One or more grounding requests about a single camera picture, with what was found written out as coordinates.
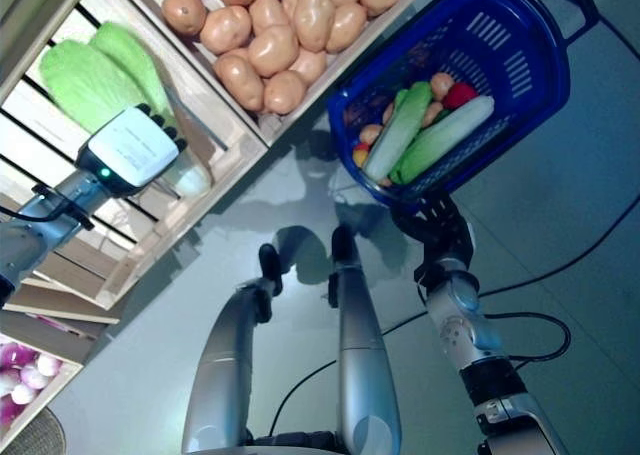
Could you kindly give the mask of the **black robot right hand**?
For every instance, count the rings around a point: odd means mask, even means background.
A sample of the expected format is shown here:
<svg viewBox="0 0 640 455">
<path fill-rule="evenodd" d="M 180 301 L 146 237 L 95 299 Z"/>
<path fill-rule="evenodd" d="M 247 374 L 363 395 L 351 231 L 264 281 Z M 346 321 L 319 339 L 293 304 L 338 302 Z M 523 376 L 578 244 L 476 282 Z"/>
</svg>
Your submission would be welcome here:
<svg viewBox="0 0 640 455">
<path fill-rule="evenodd" d="M 474 254 L 469 227 L 446 192 L 432 193 L 415 213 L 392 208 L 391 216 L 405 235 L 422 243 L 423 262 L 418 268 L 421 276 L 435 270 L 445 259 L 460 262 L 463 269 L 469 268 Z"/>
</svg>

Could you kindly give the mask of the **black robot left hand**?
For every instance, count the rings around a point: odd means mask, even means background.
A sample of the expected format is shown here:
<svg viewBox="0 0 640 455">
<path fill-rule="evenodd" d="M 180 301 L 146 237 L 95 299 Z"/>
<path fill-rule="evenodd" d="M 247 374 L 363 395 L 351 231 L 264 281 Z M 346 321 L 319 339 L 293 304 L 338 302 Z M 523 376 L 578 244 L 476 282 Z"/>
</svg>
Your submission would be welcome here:
<svg viewBox="0 0 640 455">
<path fill-rule="evenodd" d="M 166 123 L 166 119 L 160 115 L 153 113 L 151 107 L 145 103 L 140 103 L 135 106 L 136 109 L 146 115 L 157 127 L 159 127 L 164 135 L 168 137 L 176 146 L 179 153 L 182 153 L 188 146 L 185 139 L 178 136 L 178 131 L 174 126 L 170 126 Z"/>
</svg>

